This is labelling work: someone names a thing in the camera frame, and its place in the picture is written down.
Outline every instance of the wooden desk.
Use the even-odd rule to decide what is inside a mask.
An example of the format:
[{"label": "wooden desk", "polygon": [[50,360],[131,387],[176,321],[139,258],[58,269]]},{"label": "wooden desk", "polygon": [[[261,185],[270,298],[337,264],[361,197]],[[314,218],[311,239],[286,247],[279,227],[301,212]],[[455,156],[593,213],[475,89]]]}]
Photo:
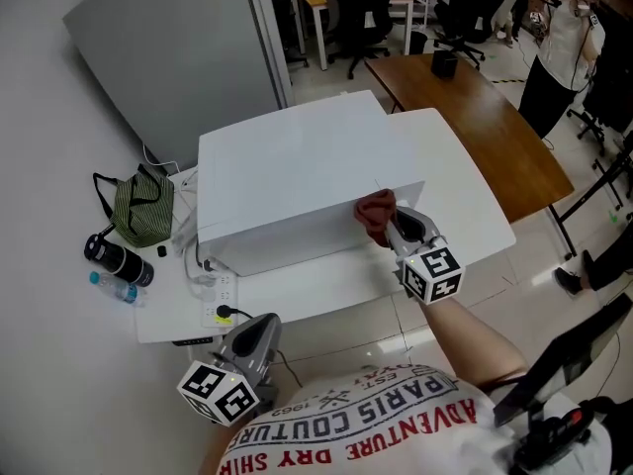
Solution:
[{"label": "wooden desk", "polygon": [[[403,54],[408,54],[410,41],[411,41],[411,28],[413,24],[413,2],[415,0],[390,0],[392,5],[407,5],[407,16],[406,16],[406,24],[405,24],[405,47],[403,49]],[[320,59],[320,68],[321,70],[327,70],[327,56],[325,55],[325,41],[323,39],[323,29],[320,23],[320,11],[327,9],[327,0],[306,0],[308,5],[313,10],[313,16],[315,18],[315,28],[316,28],[316,41],[318,42],[318,56]],[[299,15],[299,8],[297,5],[297,0],[293,0],[293,7],[295,10],[295,23],[297,25],[297,34],[302,39],[300,40],[300,49],[301,43],[303,42],[303,29],[300,29],[301,20],[297,18]]]},{"label": "wooden desk", "polygon": [[511,223],[574,191],[552,153],[490,81],[462,58],[453,79],[440,79],[431,60],[432,54],[416,54],[365,62],[403,111],[439,111]]}]

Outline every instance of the plug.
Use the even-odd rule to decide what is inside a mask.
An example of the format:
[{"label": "plug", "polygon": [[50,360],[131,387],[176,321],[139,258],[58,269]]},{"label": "plug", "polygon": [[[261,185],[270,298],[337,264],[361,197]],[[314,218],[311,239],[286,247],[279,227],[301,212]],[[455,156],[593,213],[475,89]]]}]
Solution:
[{"label": "plug", "polygon": [[233,313],[235,313],[235,310],[229,305],[219,305],[216,308],[216,315],[221,319],[228,319]]}]

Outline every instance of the human arm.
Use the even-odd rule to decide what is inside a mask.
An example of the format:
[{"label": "human arm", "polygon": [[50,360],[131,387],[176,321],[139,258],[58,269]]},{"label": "human arm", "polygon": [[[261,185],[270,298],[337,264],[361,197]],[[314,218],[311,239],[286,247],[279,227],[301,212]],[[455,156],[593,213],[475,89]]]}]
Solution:
[{"label": "human arm", "polygon": [[527,371],[516,346],[454,299],[420,306],[457,377],[484,387]]},{"label": "human arm", "polygon": [[594,61],[597,60],[598,56],[600,55],[600,52],[597,50],[596,48],[596,38],[594,37],[594,33],[593,33],[593,28],[590,27],[590,20],[589,20],[589,16],[587,16],[586,18],[583,18],[583,27],[582,27],[582,32],[583,32],[583,38],[587,38],[585,40],[585,43],[583,44],[583,48],[581,49],[581,54],[583,55],[583,58],[588,62],[588,63],[593,63]]}]

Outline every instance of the white box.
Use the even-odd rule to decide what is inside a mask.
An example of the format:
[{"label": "white box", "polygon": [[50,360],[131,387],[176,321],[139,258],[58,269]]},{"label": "white box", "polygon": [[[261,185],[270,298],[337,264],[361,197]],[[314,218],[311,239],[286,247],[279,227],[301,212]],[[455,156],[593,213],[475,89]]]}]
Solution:
[{"label": "white box", "polygon": [[200,137],[198,236],[240,276],[368,242],[357,199],[391,188],[415,206],[415,157],[370,91],[277,111]]}]

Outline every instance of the cable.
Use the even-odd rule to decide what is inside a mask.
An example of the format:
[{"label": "cable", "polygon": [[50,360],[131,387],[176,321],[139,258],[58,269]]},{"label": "cable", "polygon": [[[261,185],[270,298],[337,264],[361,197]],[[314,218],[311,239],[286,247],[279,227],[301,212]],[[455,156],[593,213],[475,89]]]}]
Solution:
[{"label": "cable", "polygon": [[587,33],[585,34],[585,39],[581,44],[581,48],[578,51],[578,56],[576,57],[576,65],[574,65],[574,75],[572,76],[572,82],[570,83],[570,90],[574,91],[574,78],[576,77],[576,70],[578,69],[578,62],[581,59],[581,54],[583,53],[583,48],[585,47],[585,43],[587,42],[587,37],[589,37],[589,32],[591,31],[591,25],[587,28]]},{"label": "cable", "polygon": [[200,240],[198,239],[198,237],[196,237],[196,264],[198,264],[198,267],[200,267],[201,269],[204,269],[204,267],[202,266],[202,262],[200,261],[200,256],[199,256],[199,250],[200,250]]},{"label": "cable", "polygon": [[218,315],[218,317],[220,317],[221,319],[228,319],[228,317],[230,317],[231,315],[235,315],[235,314],[240,314],[240,315],[244,315],[245,317],[247,317],[248,319],[252,319],[253,316],[243,312],[242,310],[238,310],[237,308],[232,308],[229,305],[219,305],[216,308],[216,315]]},{"label": "cable", "polygon": [[597,61],[595,61],[593,63],[593,69],[591,70],[591,74],[589,75],[589,81],[587,81],[587,84],[583,87],[583,89],[576,94],[577,96],[579,94],[583,93],[587,89],[587,87],[591,84],[591,82],[593,81],[593,75],[595,74],[595,67],[596,66],[597,66]]},{"label": "cable", "polygon": [[611,371],[609,371],[609,374],[606,375],[606,378],[604,379],[604,383],[602,384],[602,387],[600,387],[600,390],[597,391],[597,394],[595,395],[596,397],[598,397],[600,393],[602,392],[602,389],[604,389],[606,382],[609,381],[609,378],[613,374],[613,370],[615,369],[615,366],[617,365],[617,361],[620,359],[620,348],[622,346],[622,344],[620,343],[620,333],[616,332],[615,337],[617,339],[617,355],[615,356],[615,362],[613,362],[613,366],[611,366]]},{"label": "cable", "polygon": [[[183,261],[183,267],[185,269],[185,278],[187,282],[187,288],[189,289],[189,293],[196,299],[200,299],[201,301],[209,301],[210,298],[207,295],[205,295],[205,290],[209,291],[209,289],[212,289],[212,287],[216,283],[216,278],[218,274],[213,272],[213,273],[201,274],[199,276],[191,276],[189,272],[189,265],[187,265],[187,250],[191,246],[192,244],[185,246],[182,253],[182,261]],[[202,287],[203,290],[201,292],[195,290],[194,285],[198,285]]]},{"label": "cable", "polygon": [[171,160],[169,162],[162,162],[162,163],[153,163],[149,158],[147,158],[147,148],[145,147],[144,143],[142,145],[142,154],[145,155],[145,160],[147,160],[147,163],[149,165],[153,165],[155,167],[159,167],[160,165],[169,165],[170,163],[173,163],[176,166],[176,170],[180,174],[180,167],[178,167],[178,162],[176,160]]},{"label": "cable", "polygon": [[523,63],[525,63],[528,70],[531,70],[532,67],[527,64],[527,60],[525,59],[525,51],[523,50],[523,47],[521,47],[521,41],[517,39],[516,43],[518,44],[518,50],[521,51],[521,54],[523,55]]},{"label": "cable", "polygon": [[281,355],[281,358],[284,360],[284,366],[286,366],[288,371],[290,371],[290,374],[295,377],[295,382],[297,382],[297,385],[303,389],[304,386],[302,385],[301,381],[299,380],[299,377],[297,376],[297,373],[295,373],[293,371],[293,368],[290,367],[290,364],[288,364],[288,360],[286,359],[286,356],[284,355],[284,352],[282,352],[281,350],[277,350],[277,351],[279,352],[279,355]]},{"label": "cable", "polygon": [[196,190],[190,190],[188,188],[185,188],[186,186],[189,186],[189,181],[191,180],[191,178],[193,178],[196,174],[198,174],[198,165],[196,165],[194,169],[195,170],[189,176],[183,179],[182,182],[180,183],[181,192],[197,192],[198,191],[197,186],[196,186]]}]

